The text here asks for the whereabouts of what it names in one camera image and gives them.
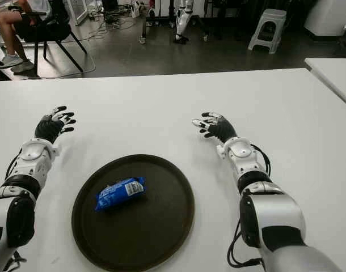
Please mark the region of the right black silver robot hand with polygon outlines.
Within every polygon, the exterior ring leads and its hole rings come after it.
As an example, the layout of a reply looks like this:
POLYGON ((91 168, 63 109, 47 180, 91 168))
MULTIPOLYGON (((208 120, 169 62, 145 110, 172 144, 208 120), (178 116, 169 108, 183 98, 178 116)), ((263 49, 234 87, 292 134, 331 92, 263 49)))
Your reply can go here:
POLYGON ((232 124, 221 114, 205 112, 201 114, 202 119, 193 119, 192 123, 205 137, 216 137, 220 142, 226 143, 229 139, 237 137, 232 124))

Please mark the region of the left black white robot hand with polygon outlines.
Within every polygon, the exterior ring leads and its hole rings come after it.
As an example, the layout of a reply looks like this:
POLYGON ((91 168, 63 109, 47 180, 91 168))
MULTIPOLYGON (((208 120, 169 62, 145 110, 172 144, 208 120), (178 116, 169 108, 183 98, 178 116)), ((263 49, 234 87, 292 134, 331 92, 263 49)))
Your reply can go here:
POLYGON ((53 108, 50 112, 43 115, 37 124, 34 136, 37 139, 44 139, 54 144, 56 139, 64 133, 74 130, 74 112, 67 112, 67 106, 53 108))

